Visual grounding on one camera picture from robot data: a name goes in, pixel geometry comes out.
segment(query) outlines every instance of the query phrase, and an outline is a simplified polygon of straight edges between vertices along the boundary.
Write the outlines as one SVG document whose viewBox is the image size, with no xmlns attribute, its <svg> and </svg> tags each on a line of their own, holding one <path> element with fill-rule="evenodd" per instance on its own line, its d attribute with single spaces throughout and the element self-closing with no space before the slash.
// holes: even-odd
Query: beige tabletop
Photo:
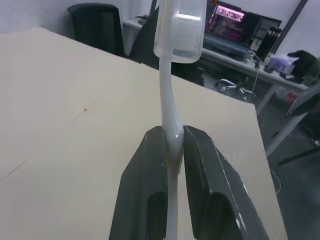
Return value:
<svg viewBox="0 0 320 240">
<path fill-rule="evenodd" d="M 42 28 L 0 35 L 0 53 L 1 238 L 108 239 L 121 174 L 161 124 L 159 72 Z M 183 123 L 212 137 L 269 237 L 286 240 L 255 107 L 172 86 Z M 178 239 L 193 240 L 184 169 L 178 197 Z"/>
</svg>

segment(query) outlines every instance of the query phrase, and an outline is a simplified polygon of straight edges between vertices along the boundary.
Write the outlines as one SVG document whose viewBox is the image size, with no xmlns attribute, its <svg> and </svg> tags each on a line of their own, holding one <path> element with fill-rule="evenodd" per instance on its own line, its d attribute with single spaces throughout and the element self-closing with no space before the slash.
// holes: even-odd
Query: desk leg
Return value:
<svg viewBox="0 0 320 240">
<path fill-rule="evenodd" d="M 124 52 L 129 55 L 136 39 L 136 33 L 139 31 L 131 26 L 126 26 L 124 30 Z"/>
<path fill-rule="evenodd" d="M 295 129 L 300 121 L 307 115 L 304 113 L 300 116 L 294 116 L 284 125 L 283 129 L 274 137 L 269 146 L 266 148 L 265 154 L 267 157 L 282 143 L 282 141 Z"/>
<path fill-rule="evenodd" d="M 264 98 L 260 102 L 259 106 L 256 108 L 257 115 L 259 115 L 261 113 L 262 109 L 264 109 L 264 107 L 267 105 L 267 103 L 269 102 L 269 100 L 271 99 L 271 97 L 273 96 L 275 91 L 277 90 L 277 88 L 278 88 L 278 85 L 273 84 L 270 87 L 269 91 L 264 95 Z"/>
</svg>

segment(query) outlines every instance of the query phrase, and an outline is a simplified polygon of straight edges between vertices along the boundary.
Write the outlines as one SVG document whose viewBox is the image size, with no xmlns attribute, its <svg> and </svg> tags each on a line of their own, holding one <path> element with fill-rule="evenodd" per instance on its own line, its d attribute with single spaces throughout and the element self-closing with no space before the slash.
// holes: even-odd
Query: white wall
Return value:
<svg viewBox="0 0 320 240">
<path fill-rule="evenodd" d="M 0 33 L 44 27 L 73 36 L 67 8 L 79 3 L 106 3 L 119 8 L 121 20 L 148 13 L 151 0 L 0 0 Z"/>
<path fill-rule="evenodd" d="M 235 5 L 246 12 L 282 20 L 280 27 L 284 28 L 300 0 L 222 0 L 222 2 Z"/>
<path fill-rule="evenodd" d="M 320 0 L 309 0 L 280 45 L 277 54 L 305 50 L 320 57 Z"/>
</svg>

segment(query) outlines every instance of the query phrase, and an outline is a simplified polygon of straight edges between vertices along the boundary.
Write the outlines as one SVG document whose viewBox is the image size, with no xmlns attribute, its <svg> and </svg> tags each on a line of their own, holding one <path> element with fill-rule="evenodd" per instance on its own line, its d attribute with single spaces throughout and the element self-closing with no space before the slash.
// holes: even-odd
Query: white desk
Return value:
<svg viewBox="0 0 320 240">
<path fill-rule="evenodd" d="M 1 237 L 108 239 L 121 174 L 161 124 L 159 72 L 42 28 L 0 35 L 0 52 Z M 270 239 L 287 240 L 254 106 L 172 86 L 182 121 L 239 172 Z M 193 240 L 183 166 L 178 187 L 178 239 Z"/>
<path fill-rule="evenodd" d="M 123 26 L 126 28 L 126 32 L 124 34 L 125 39 L 125 49 L 126 53 L 129 53 L 131 50 L 131 47 L 133 45 L 135 35 L 137 32 L 142 28 L 142 25 L 138 23 L 139 18 L 133 18 L 129 19 L 123 22 Z M 241 73 L 247 74 L 252 77 L 256 77 L 257 70 L 255 69 L 254 62 L 243 62 L 243 61 L 237 61 L 231 57 L 228 57 L 226 55 L 217 53 L 212 50 L 208 50 L 206 48 L 203 48 L 202 51 L 202 57 L 205 59 L 208 59 L 210 61 L 213 61 L 217 64 L 226 66 L 228 68 L 231 68 L 233 70 L 239 71 Z M 259 106 L 256 108 L 256 113 L 259 115 L 263 108 L 267 105 L 268 101 L 271 99 L 275 91 L 278 87 L 284 86 L 284 87 L 290 87 L 291 89 L 301 92 L 306 90 L 308 87 L 302 84 L 297 84 L 291 81 L 287 81 L 280 77 L 279 73 L 267 73 L 263 70 L 263 67 L 259 70 L 259 80 L 267 82 L 272 84 L 266 95 L 264 96 L 263 100 L 259 104 Z"/>
</svg>

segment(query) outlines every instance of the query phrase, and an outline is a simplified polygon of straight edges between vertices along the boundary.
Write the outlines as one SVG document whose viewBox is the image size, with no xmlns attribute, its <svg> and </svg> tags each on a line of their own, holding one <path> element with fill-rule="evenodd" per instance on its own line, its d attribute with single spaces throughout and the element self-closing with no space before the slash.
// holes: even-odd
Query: toothbrush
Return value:
<svg viewBox="0 0 320 240">
<path fill-rule="evenodd" d="M 162 0 L 154 53 L 159 60 L 162 130 L 168 146 L 168 205 L 166 240 L 178 237 L 178 174 L 183 154 L 184 128 L 172 89 L 171 63 L 193 63 L 202 53 L 206 0 Z"/>
</svg>

